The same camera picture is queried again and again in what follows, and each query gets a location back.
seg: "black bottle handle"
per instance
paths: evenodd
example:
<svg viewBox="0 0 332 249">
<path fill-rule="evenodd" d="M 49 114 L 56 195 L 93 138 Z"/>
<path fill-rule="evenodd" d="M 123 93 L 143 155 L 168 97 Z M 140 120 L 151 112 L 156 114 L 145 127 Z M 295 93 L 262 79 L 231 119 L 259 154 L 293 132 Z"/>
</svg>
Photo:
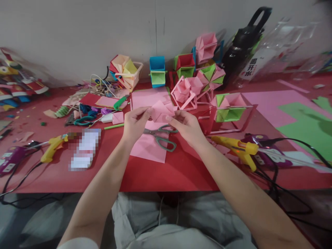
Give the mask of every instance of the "black bottle handle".
<svg viewBox="0 0 332 249">
<path fill-rule="evenodd" d="M 254 32 L 258 33 L 264 24 L 266 23 L 267 19 L 269 19 L 271 13 L 272 13 L 272 8 L 270 7 L 260 7 L 258 10 L 256 10 L 255 14 L 252 16 L 250 22 L 248 23 L 248 26 L 253 26 L 259 15 L 264 11 L 264 14 L 262 18 L 260 19 L 259 23 L 257 24 Z"/>
</svg>

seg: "person's right hand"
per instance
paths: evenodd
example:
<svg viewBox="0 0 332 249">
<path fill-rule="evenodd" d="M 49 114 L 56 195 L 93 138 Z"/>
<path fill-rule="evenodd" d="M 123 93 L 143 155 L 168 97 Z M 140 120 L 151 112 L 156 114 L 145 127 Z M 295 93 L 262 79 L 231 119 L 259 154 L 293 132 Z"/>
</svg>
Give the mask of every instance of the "person's right hand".
<svg viewBox="0 0 332 249">
<path fill-rule="evenodd" d="M 176 128 L 188 144 L 195 146 L 206 142 L 206 138 L 201 130 L 197 118 L 186 111 L 175 111 L 175 117 L 166 117 L 168 123 Z"/>
</svg>

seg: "hand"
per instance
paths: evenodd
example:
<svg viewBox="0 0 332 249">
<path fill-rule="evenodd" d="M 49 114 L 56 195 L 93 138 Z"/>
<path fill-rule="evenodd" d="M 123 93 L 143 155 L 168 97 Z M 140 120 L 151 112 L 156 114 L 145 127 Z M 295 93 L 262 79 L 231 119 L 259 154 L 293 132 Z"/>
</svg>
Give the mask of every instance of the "hand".
<svg viewBox="0 0 332 249">
<path fill-rule="evenodd" d="M 145 129 L 146 121 L 150 118 L 152 109 L 150 107 L 140 107 L 124 116 L 124 131 L 122 139 L 134 145 L 141 137 Z"/>
<path fill-rule="evenodd" d="M 188 144 L 195 148 L 207 142 L 197 118 L 186 111 L 175 111 L 175 117 L 166 117 L 168 123 L 176 128 Z"/>
</svg>

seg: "person's left hand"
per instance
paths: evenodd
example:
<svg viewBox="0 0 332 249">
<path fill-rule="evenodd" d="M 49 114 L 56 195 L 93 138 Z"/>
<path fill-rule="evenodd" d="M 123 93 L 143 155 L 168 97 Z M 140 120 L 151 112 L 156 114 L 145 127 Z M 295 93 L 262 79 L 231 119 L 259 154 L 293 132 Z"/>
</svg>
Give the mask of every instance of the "person's left hand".
<svg viewBox="0 0 332 249">
<path fill-rule="evenodd" d="M 122 139 L 134 145 L 141 137 L 145 129 L 146 121 L 150 118 L 152 109 L 150 107 L 140 107 L 124 116 L 124 131 Z"/>
</svg>

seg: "gray pants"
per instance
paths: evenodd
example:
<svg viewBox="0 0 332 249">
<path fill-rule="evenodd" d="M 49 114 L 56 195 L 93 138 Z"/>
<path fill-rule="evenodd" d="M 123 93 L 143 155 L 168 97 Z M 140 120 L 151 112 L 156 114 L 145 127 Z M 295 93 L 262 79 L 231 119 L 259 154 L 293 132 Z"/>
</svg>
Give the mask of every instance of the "gray pants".
<svg viewBox="0 0 332 249">
<path fill-rule="evenodd" d="M 112 207 L 114 236 L 118 249 L 159 223 L 197 228 L 221 245 L 241 238 L 251 241 L 251 234 L 220 192 L 187 192 L 179 207 L 161 203 L 156 192 L 119 193 Z"/>
</svg>

